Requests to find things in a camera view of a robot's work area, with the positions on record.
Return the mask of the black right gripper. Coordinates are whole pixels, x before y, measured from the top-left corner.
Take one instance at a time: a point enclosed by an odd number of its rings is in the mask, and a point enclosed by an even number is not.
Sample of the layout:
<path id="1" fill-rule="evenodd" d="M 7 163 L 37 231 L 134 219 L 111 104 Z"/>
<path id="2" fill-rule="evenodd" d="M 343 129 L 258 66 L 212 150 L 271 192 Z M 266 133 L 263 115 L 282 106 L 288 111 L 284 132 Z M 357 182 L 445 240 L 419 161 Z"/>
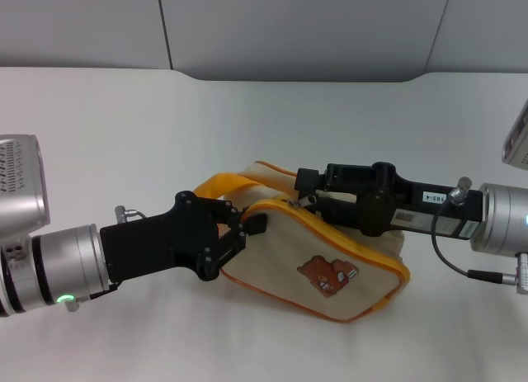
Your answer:
<path id="1" fill-rule="evenodd" d="M 327 224 L 359 229 L 372 237 L 401 229 L 470 238 L 483 221 L 483 194 L 471 186 L 468 177 L 461 177 L 454 186 L 412 182 L 400 177 L 389 163 L 370 167 L 329 163 L 323 173 L 300 168 L 295 179 L 299 195 L 356 194 L 356 204 L 316 196 L 308 211 Z"/>

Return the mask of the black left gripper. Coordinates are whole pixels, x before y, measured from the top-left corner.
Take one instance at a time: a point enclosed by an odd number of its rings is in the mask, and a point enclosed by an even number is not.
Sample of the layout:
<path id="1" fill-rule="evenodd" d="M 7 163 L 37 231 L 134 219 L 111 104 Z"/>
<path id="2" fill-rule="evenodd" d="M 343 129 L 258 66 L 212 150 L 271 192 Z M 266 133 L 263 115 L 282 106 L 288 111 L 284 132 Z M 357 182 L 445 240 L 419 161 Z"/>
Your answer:
<path id="1" fill-rule="evenodd" d="M 212 281 L 245 249 L 247 236 L 265 233 L 266 226 L 265 213 L 251 214 L 229 200 L 207 200 L 183 191 L 168 212 L 107 226 L 100 229 L 100 237 L 113 283 L 175 267 Z"/>

